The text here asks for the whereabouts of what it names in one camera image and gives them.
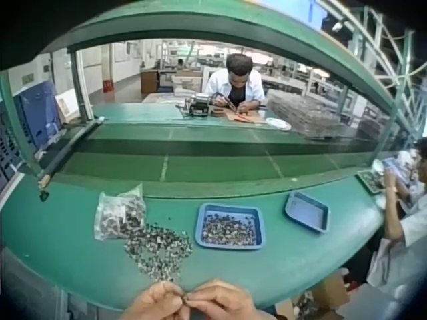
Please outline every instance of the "plastic bag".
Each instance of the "plastic bag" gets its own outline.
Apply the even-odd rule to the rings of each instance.
[[[99,196],[93,231],[95,239],[126,239],[133,228],[144,226],[146,206],[142,185],[117,196]]]

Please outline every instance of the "floor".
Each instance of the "floor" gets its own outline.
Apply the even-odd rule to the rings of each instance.
[[[114,92],[103,93],[98,90],[89,95],[92,105],[100,103],[140,103],[145,98],[141,94],[141,82],[139,74],[129,77],[114,84]]]

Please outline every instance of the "white shirt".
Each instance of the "white shirt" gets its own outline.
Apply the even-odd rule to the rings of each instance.
[[[401,220],[404,240],[382,239],[371,261],[367,282],[395,299],[407,298],[427,272],[427,195]]]
[[[221,93],[228,97],[232,90],[232,85],[228,79],[228,70],[221,69],[216,71],[209,79],[205,93],[213,95],[214,93]],[[265,99],[264,89],[262,88],[261,75],[258,71],[252,70],[249,74],[249,79],[246,82],[246,98],[245,101],[258,100],[262,102]]]

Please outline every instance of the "worker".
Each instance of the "worker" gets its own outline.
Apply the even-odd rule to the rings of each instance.
[[[178,59],[178,65],[177,65],[176,69],[178,69],[178,70],[184,69],[184,60],[183,59]]]
[[[246,290],[216,279],[187,294],[171,282],[156,283],[135,299],[120,320],[189,320],[190,308],[211,320],[283,319],[258,311]]]
[[[240,113],[257,109],[265,97],[261,75],[252,67],[251,57],[240,53],[228,55],[226,69],[218,70],[210,77],[205,93],[221,93]],[[217,97],[214,104],[227,107],[228,102],[224,97]]]
[[[356,282],[367,282],[383,292],[401,299],[413,290],[427,267],[427,138],[416,144],[420,160],[418,176],[424,190],[410,194],[393,172],[384,172],[386,207],[381,237],[371,239],[344,267]],[[399,219],[398,195],[413,202],[406,215]]]

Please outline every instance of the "blue panel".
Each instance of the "blue panel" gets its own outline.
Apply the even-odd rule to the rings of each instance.
[[[24,134],[27,138],[27,142],[31,147],[31,150],[33,150],[33,152],[35,153],[36,152],[35,144],[31,136],[31,132],[29,130],[27,120],[25,119],[24,111],[22,110],[21,98],[20,96],[17,95],[13,97],[13,100],[17,108],[17,113],[18,113],[19,121],[21,122],[22,130],[24,131]],[[0,121],[1,121],[0,125],[7,132],[7,134],[12,137],[13,133],[9,123],[9,118],[7,117],[7,114],[6,114],[6,108],[4,106],[4,102],[0,102]]]
[[[47,136],[50,138],[62,129],[61,119],[59,118],[58,106],[55,99],[57,95],[56,88],[51,81],[43,82],[46,94],[46,124]]]
[[[40,149],[62,127],[55,100],[55,88],[52,82],[45,81],[22,91],[19,95],[31,136],[35,146]]]
[[[36,152],[36,148],[31,138],[31,133],[28,128],[28,124],[25,120],[25,116],[22,110],[21,98],[16,96],[13,98],[21,126],[24,134],[27,138],[27,142],[33,152]],[[9,118],[7,117],[4,102],[0,103],[0,168],[3,171],[6,178],[11,179],[15,174],[14,168],[22,162],[21,152],[18,149],[15,136],[12,132]]]
[[[21,153],[14,136],[11,135],[10,129],[4,125],[3,120],[0,126],[0,169],[10,180],[22,162]]]

